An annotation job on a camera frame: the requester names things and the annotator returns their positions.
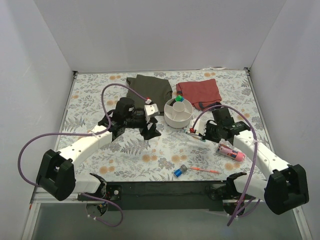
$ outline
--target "olive green cloth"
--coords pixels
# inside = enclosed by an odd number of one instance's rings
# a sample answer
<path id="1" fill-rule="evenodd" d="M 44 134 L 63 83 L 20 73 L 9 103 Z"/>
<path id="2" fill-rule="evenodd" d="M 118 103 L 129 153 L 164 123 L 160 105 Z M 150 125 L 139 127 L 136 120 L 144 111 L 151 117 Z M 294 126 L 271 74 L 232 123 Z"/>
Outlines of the olive green cloth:
<path id="1" fill-rule="evenodd" d="M 136 78 L 127 77 L 126 82 L 141 96 L 150 98 L 158 106 L 160 114 L 163 115 L 166 102 L 172 98 L 172 88 L 168 80 L 154 76 L 137 75 Z M 126 96 L 134 100 L 136 108 L 144 108 L 145 101 L 132 91 L 128 91 Z"/>

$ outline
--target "pink toy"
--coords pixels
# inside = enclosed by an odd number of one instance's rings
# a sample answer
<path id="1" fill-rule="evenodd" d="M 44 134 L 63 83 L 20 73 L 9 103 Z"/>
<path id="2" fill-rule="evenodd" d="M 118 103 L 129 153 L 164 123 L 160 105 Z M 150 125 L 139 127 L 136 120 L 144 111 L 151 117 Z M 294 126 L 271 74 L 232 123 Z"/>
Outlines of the pink toy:
<path id="1" fill-rule="evenodd" d="M 225 155 L 237 162 L 243 162 L 245 160 L 246 155 L 243 152 L 232 150 L 230 147 L 219 144 L 218 149 L 216 150 L 217 153 Z"/>

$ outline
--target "white wall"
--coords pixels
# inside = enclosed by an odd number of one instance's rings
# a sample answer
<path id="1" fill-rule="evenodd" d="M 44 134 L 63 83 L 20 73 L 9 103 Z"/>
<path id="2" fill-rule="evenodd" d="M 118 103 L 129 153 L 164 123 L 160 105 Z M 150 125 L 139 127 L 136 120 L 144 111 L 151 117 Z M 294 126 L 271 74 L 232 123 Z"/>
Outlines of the white wall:
<path id="1" fill-rule="evenodd" d="M 303 206 L 320 239 L 320 2 L 287 0 L 251 68 L 275 152 L 307 172 Z"/>
<path id="2" fill-rule="evenodd" d="M 59 130 L 72 71 L 32 0 L 0 0 L 0 22 L 0 238 L 18 240 L 34 189 L 18 174 L 18 154 L 30 138 Z M 38 140 L 26 151 L 30 180 L 54 143 Z"/>
<path id="3" fill-rule="evenodd" d="M 243 69 L 285 0 L 34 0 L 72 70 Z"/>

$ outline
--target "white bowl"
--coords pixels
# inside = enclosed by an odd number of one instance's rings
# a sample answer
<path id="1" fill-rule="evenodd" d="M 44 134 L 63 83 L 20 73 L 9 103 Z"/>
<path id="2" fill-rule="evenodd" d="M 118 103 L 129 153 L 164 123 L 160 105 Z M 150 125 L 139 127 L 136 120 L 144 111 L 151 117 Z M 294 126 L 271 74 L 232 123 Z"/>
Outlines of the white bowl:
<path id="1" fill-rule="evenodd" d="M 182 129 L 190 123 L 194 108 L 186 99 L 176 101 L 173 106 L 170 106 L 174 100 L 175 98 L 170 99 L 164 105 L 164 120 L 170 127 Z"/>

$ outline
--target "orange pen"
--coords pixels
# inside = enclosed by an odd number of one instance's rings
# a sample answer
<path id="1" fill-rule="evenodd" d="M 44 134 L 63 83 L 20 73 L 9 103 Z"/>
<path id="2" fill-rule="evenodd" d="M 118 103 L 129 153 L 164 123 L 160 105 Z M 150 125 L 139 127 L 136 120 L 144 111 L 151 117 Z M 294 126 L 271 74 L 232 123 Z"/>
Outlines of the orange pen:
<path id="1" fill-rule="evenodd" d="M 193 169 L 193 170 L 201 171 L 201 172 L 220 174 L 219 171 L 207 170 L 207 169 L 203 169 L 203 168 L 199 168 L 199 167 L 194 167 L 194 166 L 191 166 L 191 167 L 189 167 L 189 168 L 190 168 L 190 169 Z"/>

